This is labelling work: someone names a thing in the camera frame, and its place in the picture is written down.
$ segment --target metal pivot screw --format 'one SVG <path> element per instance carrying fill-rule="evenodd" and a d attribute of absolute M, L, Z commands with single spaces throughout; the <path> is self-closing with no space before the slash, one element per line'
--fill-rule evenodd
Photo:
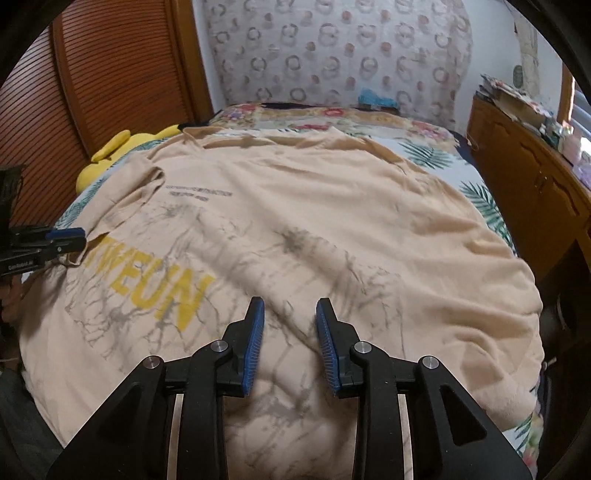
<path fill-rule="evenodd" d="M 357 342 L 353 348 L 355 348 L 355 351 L 359 353 L 370 353 L 371 343 Z"/>
<path fill-rule="evenodd" d="M 144 358 L 142 365 L 146 368 L 156 368 L 160 364 L 160 358 L 155 355 L 148 356 Z"/>
<path fill-rule="evenodd" d="M 220 353 L 228 348 L 228 342 L 225 342 L 224 340 L 214 340 L 210 347 L 214 352 Z"/>
<path fill-rule="evenodd" d="M 439 360 L 437 360 L 434 356 L 426 356 L 423 358 L 423 365 L 430 370 L 434 370 L 439 367 Z"/>

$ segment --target beige t-shirt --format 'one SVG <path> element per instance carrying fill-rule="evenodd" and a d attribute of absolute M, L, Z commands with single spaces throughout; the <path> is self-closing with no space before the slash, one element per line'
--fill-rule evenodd
<path fill-rule="evenodd" d="M 132 155 L 74 224 L 80 265 L 28 293 L 25 379 L 62 443 L 144 357 L 191 355 L 254 295 L 266 325 L 252 395 L 225 403 L 230 478 L 350 476 L 356 400 L 324 379 L 321 297 L 391 356 L 441 359 L 499 428 L 532 412 L 534 277 L 459 192 L 336 130 L 217 130 Z"/>

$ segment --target white wall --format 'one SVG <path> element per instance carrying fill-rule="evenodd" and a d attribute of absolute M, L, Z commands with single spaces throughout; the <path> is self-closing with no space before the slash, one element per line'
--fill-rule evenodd
<path fill-rule="evenodd" d="M 212 99 L 213 112 L 217 113 L 226 106 L 226 100 L 219 79 L 217 78 L 216 65 L 213 59 L 212 48 L 209 44 L 209 29 L 207 28 L 207 21 L 203 11 L 204 3 L 204 0 L 193 0 L 193 13 L 195 14 L 199 49 L 201 49 L 201 56 L 203 57 L 203 66 L 205 68 L 207 86 L 209 87 L 209 95 Z"/>
<path fill-rule="evenodd" d="M 540 32 L 538 32 L 538 60 L 540 62 L 540 100 L 556 115 L 562 89 L 562 60 Z"/>
<path fill-rule="evenodd" d="M 497 0 L 463 0 L 470 22 L 474 48 L 472 63 L 456 100 L 456 130 L 465 135 L 472 98 L 487 73 L 513 84 L 513 68 L 521 64 L 515 21 L 504 3 Z"/>

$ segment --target wooden dresser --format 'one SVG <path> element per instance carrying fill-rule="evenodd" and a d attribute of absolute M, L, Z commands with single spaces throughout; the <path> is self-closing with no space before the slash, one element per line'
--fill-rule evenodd
<path fill-rule="evenodd" d="M 477 97 L 467 137 L 480 175 L 536 280 L 577 246 L 591 267 L 591 192 L 564 157 Z"/>

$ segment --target floral bedsheet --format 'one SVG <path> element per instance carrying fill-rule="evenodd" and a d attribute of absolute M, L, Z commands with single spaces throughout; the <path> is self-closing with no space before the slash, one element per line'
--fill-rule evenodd
<path fill-rule="evenodd" d="M 455 154 L 458 145 L 449 130 L 386 112 L 366 112 L 355 108 L 264 108 L 244 103 L 218 113 L 209 122 L 213 127 L 237 129 L 328 130 L 335 127 L 353 136 L 408 140 L 418 145 Z"/>

